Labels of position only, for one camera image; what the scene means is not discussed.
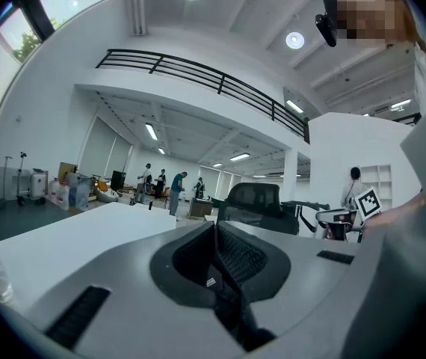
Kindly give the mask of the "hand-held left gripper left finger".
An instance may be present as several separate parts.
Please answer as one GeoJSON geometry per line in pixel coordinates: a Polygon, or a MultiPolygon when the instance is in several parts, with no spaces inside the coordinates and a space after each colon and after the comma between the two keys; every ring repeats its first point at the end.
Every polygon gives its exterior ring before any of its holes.
{"type": "Polygon", "coordinates": [[[234,359],[244,355],[208,308],[181,306],[154,283],[154,253],[200,222],[110,248],[43,294],[28,320],[47,332],[89,286],[109,295],[73,351],[90,359],[234,359]]]}

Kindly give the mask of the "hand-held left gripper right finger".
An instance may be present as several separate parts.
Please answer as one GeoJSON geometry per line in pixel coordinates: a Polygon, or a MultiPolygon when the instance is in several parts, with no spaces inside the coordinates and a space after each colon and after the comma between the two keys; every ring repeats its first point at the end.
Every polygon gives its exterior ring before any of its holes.
{"type": "Polygon", "coordinates": [[[320,251],[335,251],[354,256],[360,247],[357,243],[293,236],[237,221],[220,221],[219,224],[227,224],[264,240],[288,255],[291,270],[279,292],[272,299],[251,304],[259,326],[277,336],[284,334],[312,312],[350,267],[318,257],[317,254],[320,251]]]}

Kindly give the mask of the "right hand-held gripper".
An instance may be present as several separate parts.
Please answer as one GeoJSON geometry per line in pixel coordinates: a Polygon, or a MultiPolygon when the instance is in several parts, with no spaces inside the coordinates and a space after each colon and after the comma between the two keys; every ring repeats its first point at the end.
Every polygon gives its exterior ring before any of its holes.
{"type": "Polygon", "coordinates": [[[345,209],[324,210],[316,213],[319,225],[330,232],[338,241],[347,241],[350,235],[353,242],[361,242],[364,236],[364,223],[373,215],[382,212],[380,198],[374,187],[366,189],[352,199],[345,209]]]}

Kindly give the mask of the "black object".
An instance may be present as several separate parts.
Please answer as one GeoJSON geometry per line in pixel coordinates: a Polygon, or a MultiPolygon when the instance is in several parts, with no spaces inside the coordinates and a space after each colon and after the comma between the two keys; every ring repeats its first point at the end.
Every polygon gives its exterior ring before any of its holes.
{"type": "Polygon", "coordinates": [[[246,352],[276,338],[271,331],[258,326],[241,287],[221,267],[214,264],[208,267],[206,288],[215,295],[216,318],[246,352]]]}

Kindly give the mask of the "black mesh office chair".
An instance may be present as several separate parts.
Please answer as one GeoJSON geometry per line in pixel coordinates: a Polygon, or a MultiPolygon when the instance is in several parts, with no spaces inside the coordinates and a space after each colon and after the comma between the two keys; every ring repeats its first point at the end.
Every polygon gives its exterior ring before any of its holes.
{"type": "Polygon", "coordinates": [[[276,184],[241,182],[235,185],[220,205],[218,221],[237,221],[254,227],[296,236],[299,221],[280,204],[276,184]]]}

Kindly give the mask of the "person's right forearm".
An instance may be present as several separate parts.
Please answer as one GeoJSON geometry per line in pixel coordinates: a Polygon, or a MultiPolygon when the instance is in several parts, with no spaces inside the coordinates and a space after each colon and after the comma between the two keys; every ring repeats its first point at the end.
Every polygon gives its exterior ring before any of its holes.
{"type": "Polygon", "coordinates": [[[373,215],[363,224],[363,230],[367,231],[375,227],[390,224],[397,218],[400,218],[409,212],[416,211],[419,207],[426,204],[426,195],[423,191],[420,191],[415,197],[406,202],[401,206],[386,210],[385,212],[377,213],[373,215]]]}

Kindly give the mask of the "white cube shelf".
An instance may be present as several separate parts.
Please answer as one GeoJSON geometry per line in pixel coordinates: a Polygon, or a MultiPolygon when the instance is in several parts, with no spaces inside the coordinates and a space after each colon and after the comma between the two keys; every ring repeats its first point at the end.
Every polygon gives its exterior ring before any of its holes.
{"type": "Polygon", "coordinates": [[[391,165],[362,166],[361,182],[374,187],[384,210],[392,208],[392,169],[391,165]]]}

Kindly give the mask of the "long white table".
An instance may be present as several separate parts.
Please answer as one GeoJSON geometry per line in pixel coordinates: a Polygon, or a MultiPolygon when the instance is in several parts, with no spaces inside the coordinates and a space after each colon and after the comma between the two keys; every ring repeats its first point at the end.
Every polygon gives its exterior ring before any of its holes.
{"type": "Polygon", "coordinates": [[[0,268],[21,314],[42,295],[101,253],[173,230],[166,209],[108,203],[0,241],[0,268]]]}

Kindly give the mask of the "white beanbag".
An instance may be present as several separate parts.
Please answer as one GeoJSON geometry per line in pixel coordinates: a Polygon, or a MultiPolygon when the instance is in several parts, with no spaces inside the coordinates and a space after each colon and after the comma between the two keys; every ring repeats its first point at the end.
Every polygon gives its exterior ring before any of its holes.
{"type": "Polygon", "coordinates": [[[96,199],[102,203],[113,203],[119,200],[119,195],[109,187],[105,191],[96,187],[96,199]]]}

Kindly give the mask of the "clear plastic bags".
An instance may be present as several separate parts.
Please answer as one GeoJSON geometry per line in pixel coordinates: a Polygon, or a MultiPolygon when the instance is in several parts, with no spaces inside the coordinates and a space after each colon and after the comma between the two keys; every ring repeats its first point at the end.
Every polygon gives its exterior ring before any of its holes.
{"type": "Polygon", "coordinates": [[[68,173],[65,183],[70,187],[69,205],[80,211],[88,210],[90,197],[91,177],[79,173],[68,173]]]}

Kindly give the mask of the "brown wooden cabinet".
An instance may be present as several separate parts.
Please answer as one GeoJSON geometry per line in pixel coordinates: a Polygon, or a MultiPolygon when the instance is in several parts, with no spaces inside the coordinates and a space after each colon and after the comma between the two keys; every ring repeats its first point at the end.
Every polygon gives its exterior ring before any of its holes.
{"type": "Polygon", "coordinates": [[[189,218],[203,218],[212,213],[213,203],[210,200],[192,198],[188,210],[189,218]]]}

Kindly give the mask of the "clear plastic jugs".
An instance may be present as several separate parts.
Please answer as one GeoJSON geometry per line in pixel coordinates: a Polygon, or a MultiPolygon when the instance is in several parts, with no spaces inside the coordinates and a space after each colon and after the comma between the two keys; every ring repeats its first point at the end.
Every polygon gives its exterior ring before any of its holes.
{"type": "Polygon", "coordinates": [[[70,207],[69,193],[70,193],[70,187],[65,182],[60,183],[57,177],[55,177],[50,182],[49,184],[50,201],[65,211],[68,211],[70,207]]]}

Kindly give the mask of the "person's white shirt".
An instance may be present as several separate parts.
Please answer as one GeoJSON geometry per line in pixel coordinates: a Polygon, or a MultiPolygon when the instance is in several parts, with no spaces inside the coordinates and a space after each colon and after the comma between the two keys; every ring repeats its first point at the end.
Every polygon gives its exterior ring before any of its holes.
{"type": "Polygon", "coordinates": [[[414,46],[415,55],[415,100],[419,105],[421,116],[426,115],[426,52],[416,42],[414,46]]]}

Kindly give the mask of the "cardboard sheet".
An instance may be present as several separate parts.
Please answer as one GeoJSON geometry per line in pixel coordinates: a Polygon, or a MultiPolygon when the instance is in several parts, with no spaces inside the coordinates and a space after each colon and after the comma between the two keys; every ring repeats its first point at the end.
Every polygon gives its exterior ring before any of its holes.
{"type": "Polygon", "coordinates": [[[68,173],[75,173],[77,171],[77,165],[66,162],[61,162],[58,170],[59,183],[64,183],[68,173]]]}

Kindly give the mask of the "white wheeled cart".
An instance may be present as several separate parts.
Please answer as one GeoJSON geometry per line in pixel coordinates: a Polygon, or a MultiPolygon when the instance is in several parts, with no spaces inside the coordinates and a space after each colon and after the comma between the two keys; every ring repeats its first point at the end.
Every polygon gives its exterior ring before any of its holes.
{"type": "Polygon", "coordinates": [[[20,165],[16,175],[16,202],[19,206],[24,206],[26,200],[34,201],[35,205],[43,206],[46,204],[46,186],[48,174],[46,171],[38,168],[33,168],[26,175],[23,173],[23,162],[27,153],[20,152],[20,165]],[[22,180],[27,179],[27,186],[24,190],[21,189],[22,180]]]}

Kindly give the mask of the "grey window blinds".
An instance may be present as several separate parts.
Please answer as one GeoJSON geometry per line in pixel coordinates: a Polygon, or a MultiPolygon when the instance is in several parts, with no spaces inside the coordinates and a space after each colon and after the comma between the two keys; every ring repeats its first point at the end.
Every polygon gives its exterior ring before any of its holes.
{"type": "Polygon", "coordinates": [[[113,177],[114,171],[126,172],[132,145],[105,121],[96,117],[81,155],[82,175],[113,177]]]}

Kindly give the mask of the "metal pole stand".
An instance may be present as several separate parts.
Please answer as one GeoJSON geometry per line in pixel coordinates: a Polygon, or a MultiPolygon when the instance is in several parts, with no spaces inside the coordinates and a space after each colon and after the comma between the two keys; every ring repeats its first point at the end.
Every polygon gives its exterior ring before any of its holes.
{"type": "Polygon", "coordinates": [[[4,167],[2,169],[1,186],[0,186],[0,209],[4,209],[7,204],[6,195],[5,195],[6,180],[7,180],[7,165],[12,158],[13,158],[12,156],[5,156],[4,158],[4,167]]]}

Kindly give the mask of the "black balcony railing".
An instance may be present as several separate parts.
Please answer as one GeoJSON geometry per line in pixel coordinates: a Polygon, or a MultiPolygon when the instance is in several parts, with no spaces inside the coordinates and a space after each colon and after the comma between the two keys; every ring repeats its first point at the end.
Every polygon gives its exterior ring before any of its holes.
{"type": "Polygon", "coordinates": [[[228,73],[186,58],[137,49],[108,49],[97,69],[138,70],[179,79],[241,103],[309,142],[309,126],[283,104],[228,73]]]}

